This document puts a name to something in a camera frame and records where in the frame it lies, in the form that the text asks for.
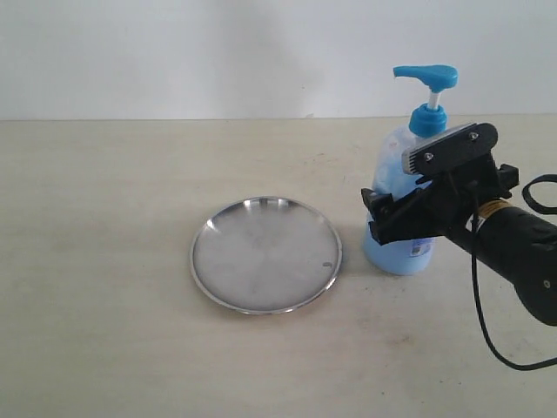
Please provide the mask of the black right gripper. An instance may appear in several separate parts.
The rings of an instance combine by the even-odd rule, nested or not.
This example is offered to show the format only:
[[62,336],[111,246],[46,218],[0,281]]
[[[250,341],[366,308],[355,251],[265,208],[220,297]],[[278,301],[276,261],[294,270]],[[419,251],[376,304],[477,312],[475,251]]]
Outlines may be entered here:
[[446,237],[454,244],[514,244],[519,241],[519,210],[509,204],[519,169],[491,158],[439,166],[432,159],[413,168],[423,190],[395,200],[391,193],[360,190],[380,245]]

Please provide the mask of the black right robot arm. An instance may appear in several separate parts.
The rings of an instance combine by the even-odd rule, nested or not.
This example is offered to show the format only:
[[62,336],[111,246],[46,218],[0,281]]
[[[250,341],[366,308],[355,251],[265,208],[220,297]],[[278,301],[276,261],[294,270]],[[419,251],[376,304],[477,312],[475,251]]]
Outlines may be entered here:
[[556,323],[556,227],[508,203],[519,172],[478,158],[428,177],[429,186],[395,199],[361,191],[381,246],[444,236],[509,281],[538,321]]

